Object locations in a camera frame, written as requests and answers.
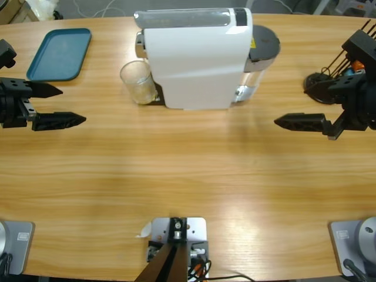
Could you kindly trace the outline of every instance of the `label sticker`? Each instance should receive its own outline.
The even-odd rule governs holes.
[[[341,230],[337,231],[337,238],[338,239],[349,239],[348,231],[347,230]]]
[[[251,48],[256,49],[256,41],[254,40],[254,38],[252,38]]]
[[[18,233],[17,241],[28,241],[30,233]]]

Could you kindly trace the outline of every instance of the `floor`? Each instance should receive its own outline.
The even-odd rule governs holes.
[[[296,12],[311,14],[317,7],[320,0],[283,0],[293,8],[298,2]],[[111,0],[60,0],[57,10],[65,19],[76,19],[84,17],[101,17]],[[217,8],[217,7],[244,7],[247,0],[114,0],[111,8],[106,11],[105,16],[132,16],[137,10],[147,9],[183,9],[183,8]],[[281,3],[274,0],[255,0],[252,7],[253,13],[268,14],[290,14],[290,11]]]

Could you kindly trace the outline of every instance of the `white coffee machine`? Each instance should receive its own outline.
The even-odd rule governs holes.
[[[136,53],[173,109],[227,109],[252,40],[247,8],[136,12]]]

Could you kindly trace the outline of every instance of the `wood grain surface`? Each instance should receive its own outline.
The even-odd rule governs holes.
[[[376,214],[376,132],[290,132],[289,112],[321,113],[303,79],[328,65],[361,18],[255,15],[281,40],[281,54],[248,102],[183,111],[132,103],[119,78],[136,59],[132,18],[0,27],[18,53],[1,76],[25,78],[47,32],[89,28],[80,75],[53,83],[63,95],[32,99],[39,112],[73,111],[77,127],[0,130],[0,217],[36,225],[26,273],[134,280],[146,265],[154,217],[207,220],[212,276],[256,280],[338,275],[328,232],[336,220]]]

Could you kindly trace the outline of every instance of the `teal tray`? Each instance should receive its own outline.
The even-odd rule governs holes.
[[[56,29],[46,34],[27,72],[34,81],[78,76],[92,35],[87,28]]]

